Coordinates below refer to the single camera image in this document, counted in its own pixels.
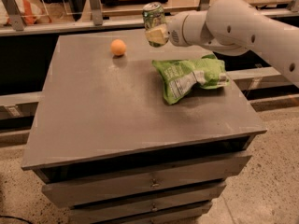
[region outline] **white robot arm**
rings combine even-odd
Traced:
[[[299,87],[299,29],[265,17],[243,0],[181,12],[167,29],[175,46],[197,45],[230,56],[252,50]]]

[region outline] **terrazzo floor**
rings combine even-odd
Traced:
[[[171,224],[299,224],[299,96],[251,103],[268,129],[249,146],[253,157],[239,176],[226,180],[207,214]],[[68,210],[50,203],[38,177],[21,169],[26,140],[0,139],[0,223],[69,223]]]

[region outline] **can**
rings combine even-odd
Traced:
[[[159,2],[143,6],[142,17],[149,44],[159,48],[168,42],[168,31],[164,9]]]

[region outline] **wire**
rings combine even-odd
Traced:
[[[12,216],[2,216],[2,215],[0,215],[0,218],[17,219],[17,220],[23,221],[23,222],[25,222],[27,224],[34,224],[33,222],[31,222],[29,220],[25,220],[25,219],[20,218],[20,217],[12,217]]]

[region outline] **green bag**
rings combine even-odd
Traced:
[[[164,99],[170,104],[178,102],[196,84],[202,89],[217,89],[226,86],[224,61],[214,55],[195,60],[152,61],[164,82]]]

